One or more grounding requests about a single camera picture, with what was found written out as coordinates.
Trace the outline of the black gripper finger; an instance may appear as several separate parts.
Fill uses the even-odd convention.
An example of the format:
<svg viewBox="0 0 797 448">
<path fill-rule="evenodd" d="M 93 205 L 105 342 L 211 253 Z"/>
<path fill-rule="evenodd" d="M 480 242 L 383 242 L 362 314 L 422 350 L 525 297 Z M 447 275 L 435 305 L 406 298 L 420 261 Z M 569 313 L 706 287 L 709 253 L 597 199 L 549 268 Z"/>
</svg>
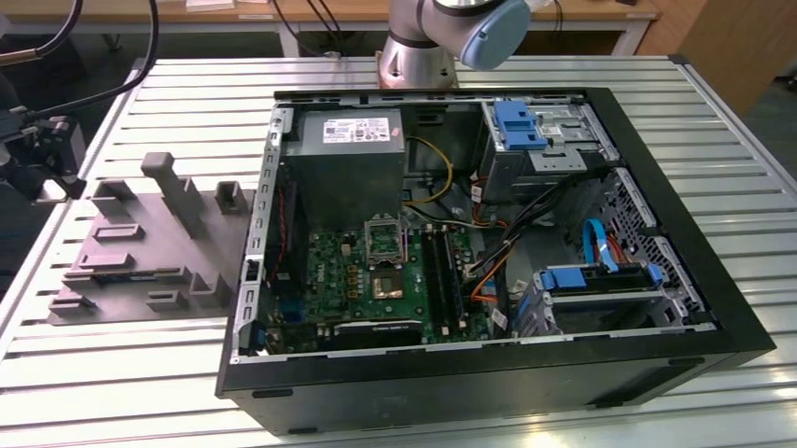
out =
<svg viewBox="0 0 797 448">
<path fill-rule="evenodd" d="M 35 168 L 21 165 L 17 161 L 7 161 L 1 164 L 1 180 L 11 185 L 29 203 L 37 201 L 45 178 Z"/>
<path fill-rule="evenodd" d="M 41 169 L 65 196 L 79 199 L 85 187 L 85 181 L 79 177 L 85 154 L 80 124 L 69 116 L 52 117 L 39 124 L 39 148 L 44 157 Z"/>
</svg>

